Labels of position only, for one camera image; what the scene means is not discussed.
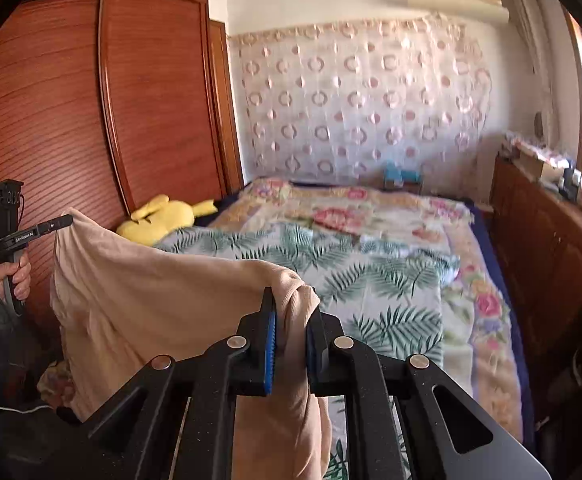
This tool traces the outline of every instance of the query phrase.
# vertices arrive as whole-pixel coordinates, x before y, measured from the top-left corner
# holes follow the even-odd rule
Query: metal pivot bolt
[[[244,348],[246,346],[247,339],[241,335],[233,335],[226,340],[226,344],[230,348]]]
[[[422,354],[414,354],[410,357],[408,361],[411,363],[411,366],[420,369],[428,368],[430,364],[428,357]]]
[[[170,366],[170,357],[167,355],[158,355],[151,361],[151,366],[156,370],[166,370]]]
[[[347,348],[353,347],[353,340],[346,335],[338,336],[337,338],[335,338],[334,343],[335,343],[335,346],[337,346],[338,348],[341,348],[343,350],[346,350]]]

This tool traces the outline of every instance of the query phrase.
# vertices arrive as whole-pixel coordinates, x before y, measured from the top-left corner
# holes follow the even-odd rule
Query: white blanket with green leaves
[[[424,353],[442,366],[440,286],[457,273],[454,256],[286,223],[251,233],[180,229],[156,247],[178,254],[266,260],[292,269],[313,286],[322,300],[320,309],[340,318],[347,335],[380,354],[404,359]],[[329,415],[334,438],[325,478],[346,479],[343,398],[330,399]]]

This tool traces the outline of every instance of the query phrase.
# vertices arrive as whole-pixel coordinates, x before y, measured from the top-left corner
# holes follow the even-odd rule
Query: beige fabric
[[[51,304],[86,419],[158,354],[180,360],[235,333],[262,291],[277,304],[273,393],[238,399],[233,479],[320,479],[331,439],[326,399],[309,394],[304,329],[319,303],[294,272],[259,260],[170,254],[135,244],[76,210],[58,231]]]

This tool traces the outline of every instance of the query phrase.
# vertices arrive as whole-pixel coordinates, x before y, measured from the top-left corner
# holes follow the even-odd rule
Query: stuffed animal
[[[158,195],[131,215],[117,228],[117,234],[142,245],[152,246],[181,227],[191,227],[195,218],[217,213],[213,200],[190,206],[179,200]]]

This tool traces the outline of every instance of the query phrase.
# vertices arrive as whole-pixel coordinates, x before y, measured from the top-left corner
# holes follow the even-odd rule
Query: white cable
[[[44,408],[49,408],[50,410],[53,409],[53,407],[49,406],[48,404],[42,404],[42,406],[37,406],[37,407],[33,408],[32,410],[26,410],[25,412],[22,412],[21,410],[16,410],[15,408],[5,408],[4,406],[0,406],[0,410],[4,410],[5,412],[15,412],[15,413],[33,413],[33,412],[36,412],[37,410],[43,410]]]

